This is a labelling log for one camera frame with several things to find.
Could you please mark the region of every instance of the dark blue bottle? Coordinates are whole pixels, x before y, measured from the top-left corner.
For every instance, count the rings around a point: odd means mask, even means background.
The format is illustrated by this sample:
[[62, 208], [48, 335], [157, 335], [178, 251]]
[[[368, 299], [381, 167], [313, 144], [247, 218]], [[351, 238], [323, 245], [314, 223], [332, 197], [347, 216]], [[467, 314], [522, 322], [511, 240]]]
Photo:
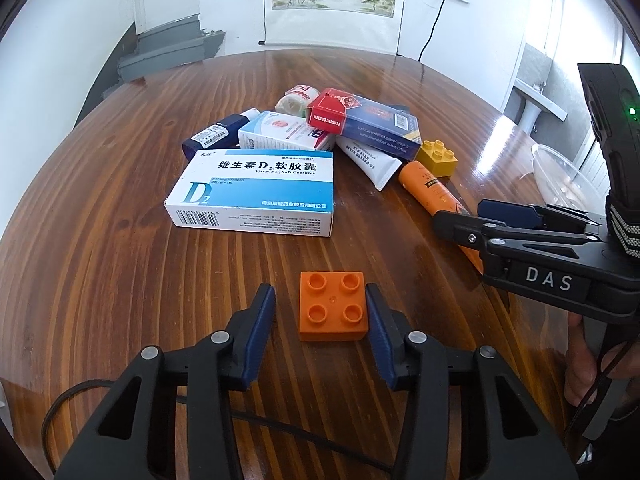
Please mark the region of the dark blue bottle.
[[241, 114], [232, 114], [182, 143], [182, 151], [191, 160], [198, 150], [224, 150], [238, 143], [238, 130], [255, 119], [260, 112], [251, 108]]

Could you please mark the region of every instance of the window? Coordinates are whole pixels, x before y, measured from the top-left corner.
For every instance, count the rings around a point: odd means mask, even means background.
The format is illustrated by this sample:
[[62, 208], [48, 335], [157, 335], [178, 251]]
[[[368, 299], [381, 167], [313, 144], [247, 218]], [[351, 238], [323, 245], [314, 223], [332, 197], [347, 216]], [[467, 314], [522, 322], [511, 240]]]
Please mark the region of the window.
[[531, 0], [529, 7], [529, 21], [527, 22], [527, 43], [540, 52], [549, 48], [549, 32], [556, 0]]

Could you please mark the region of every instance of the orange tube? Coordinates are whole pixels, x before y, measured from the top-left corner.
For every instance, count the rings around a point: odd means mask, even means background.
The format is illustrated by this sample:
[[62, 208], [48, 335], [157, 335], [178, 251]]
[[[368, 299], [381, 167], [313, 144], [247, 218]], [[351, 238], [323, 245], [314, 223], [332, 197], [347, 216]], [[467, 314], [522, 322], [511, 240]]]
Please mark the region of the orange tube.
[[[417, 160], [410, 162], [402, 168], [400, 172], [400, 184], [422, 204], [422, 207], [425, 208], [431, 216], [441, 210], [469, 214], [469, 211], [433, 176], [433, 173], [427, 170], [427, 168]], [[482, 274], [484, 267], [480, 253], [468, 247], [459, 247], [462, 252], [466, 254], [466, 257], [469, 258], [469, 261], [474, 264], [474, 267]]]

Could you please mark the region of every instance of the building block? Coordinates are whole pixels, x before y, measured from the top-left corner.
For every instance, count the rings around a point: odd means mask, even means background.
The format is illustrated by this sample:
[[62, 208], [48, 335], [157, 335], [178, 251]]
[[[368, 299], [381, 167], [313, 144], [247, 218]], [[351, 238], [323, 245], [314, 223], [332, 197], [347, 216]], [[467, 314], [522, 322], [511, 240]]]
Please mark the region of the building block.
[[448, 150], [441, 140], [435, 142], [425, 140], [418, 150], [415, 160], [431, 171], [436, 178], [453, 175], [458, 164], [454, 153]]
[[364, 274], [300, 272], [300, 341], [358, 341], [368, 331]]

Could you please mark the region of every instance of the wood grain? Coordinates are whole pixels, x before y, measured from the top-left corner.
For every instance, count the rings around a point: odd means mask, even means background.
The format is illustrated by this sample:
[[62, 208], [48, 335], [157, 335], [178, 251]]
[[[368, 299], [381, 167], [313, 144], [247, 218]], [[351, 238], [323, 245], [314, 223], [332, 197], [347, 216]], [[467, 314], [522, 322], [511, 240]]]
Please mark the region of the wood grain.
[[[40, 423], [60, 392], [89, 378], [117, 378], [146, 345], [194, 344], [246, 308], [260, 282], [276, 288], [275, 326], [257, 383], [233, 395], [233, 407], [392, 463], [405, 396], [380, 380], [366, 340], [298, 340], [302, 270], [362, 271], [414, 327], [443, 344], [495, 346], [563, 427], [564, 314], [483, 285], [462, 252], [434, 236], [430, 216], [397, 177], [377, 192], [336, 150], [330, 238], [172, 225], [162, 202], [186, 165], [181, 141], [233, 112], [272, 108], [298, 83], [410, 106], [423, 139], [441, 139], [456, 152], [449, 187], [473, 211], [482, 198], [542, 201], [532, 178], [523, 178], [532, 169], [529, 137], [471, 92], [402, 57], [257, 52], [124, 85], [54, 152], [0, 242], [0, 376], [17, 440], [42, 472]], [[103, 394], [89, 392], [61, 410], [49, 443], [56, 461]], [[186, 478], [183, 408], [178, 421]], [[245, 422], [236, 431], [247, 479], [385, 478], [288, 435]], [[452, 453], [451, 475], [455, 462]]]

